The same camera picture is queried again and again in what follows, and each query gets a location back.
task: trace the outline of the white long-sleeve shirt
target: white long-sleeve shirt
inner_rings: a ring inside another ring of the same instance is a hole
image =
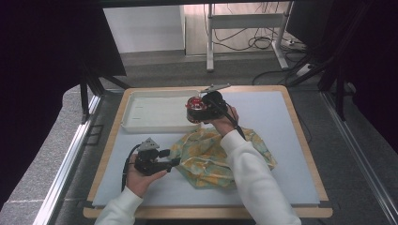
[[[267,163],[233,130],[222,138],[240,199],[258,225],[299,225],[300,219],[282,194]],[[127,187],[111,200],[97,218],[96,224],[133,224],[134,213],[143,199]]]

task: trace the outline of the human hand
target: human hand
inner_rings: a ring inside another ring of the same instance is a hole
[[[228,107],[228,114],[230,114],[231,117],[236,121],[239,119],[239,115],[237,114],[237,109],[235,109],[235,107]],[[222,136],[225,136],[227,133],[236,129],[226,116],[223,116],[220,119],[208,120],[204,122],[212,124]]]
[[[135,162],[137,154],[133,154],[130,158],[130,162]],[[144,176],[135,169],[134,164],[129,165],[129,171],[127,173],[126,187],[129,188],[138,197],[143,198],[148,187],[152,182],[162,178],[167,174],[167,171],[156,172],[150,176]]]

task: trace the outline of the wooden tabletop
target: wooden tabletop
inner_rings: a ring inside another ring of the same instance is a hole
[[[116,135],[119,131],[120,122],[123,117],[123,113],[126,109],[127,102],[131,92],[134,91],[162,91],[162,90],[203,90],[207,86],[189,86],[189,87],[156,87],[156,88],[130,88],[127,89],[120,102],[119,109],[117,111],[114,124],[111,129],[111,133],[108,138],[108,142],[105,145],[105,149],[99,163],[99,167],[94,178],[92,187],[87,197],[88,202],[92,202],[96,196],[98,187],[105,173],[109,157],[112,154],[112,149],[115,145]],[[329,205],[329,198],[323,186],[322,180],[319,176],[318,170],[315,166],[313,156],[311,154],[310,148],[305,139],[304,133],[302,131],[299,119],[296,115],[293,103],[290,96],[284,86],[280,85],[258,85],[258,86],[231,86],[220,90],[222,93],[228,92],[274,92],[278,91],[283,94],[283,99],[286,104],[287,110],[289,111],[290,118],[292,120],[293,126],[296,130],[298,141],[301,145],[303,155],[306,159],[310,174],[314,180],[314,185],[319,196],[319,205],[310,206],[294,206],[298,216],[300,218],[329,218],[331,217],[333,211]],[[84,216],[87,218],[97,218],[100,215],[101,209],[89,208],[84,209]],[[246,208],[243,206],[234,207],[219,207],[219,206],[209,206],[209,207],[171,207],[171,206],[140,206],[136,213],[136,218],[144,219],[161,219],[161,218],[216,218],[216,219],[243,219],[252,218]]]

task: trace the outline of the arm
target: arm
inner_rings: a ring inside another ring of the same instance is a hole
[[[230,109],[238,120],[235,108]],[[227,154],[237,191],[257,224],[301,224],[284,197],[272,173],[251,142],[246,142],[228,119],[210,121],[223,136],[221,146]]]
[[[132,155],[130,161],[135,161],[136,157],[136,154]],[[143,196],[149,185],[166,174],[166,171],[161,171],[150,176],[143,176],[133,164],[129,165],[126,187],[117,198],[109,201],[95,224],[133,224],[135,210],[143,202]]]

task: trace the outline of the yellow cloth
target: yellow cloth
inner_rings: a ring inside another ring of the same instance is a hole
[[[263,140],[252,129],[243,128],[246,140],[263,156],[270,169],[276,160]],[[196,188],[231,188],[235,186],[234,176],[226,164],[226,153],[220,146],[222,136],[214,128],[196,129],[176,142],[169,159],[181,158],[176,168]]]

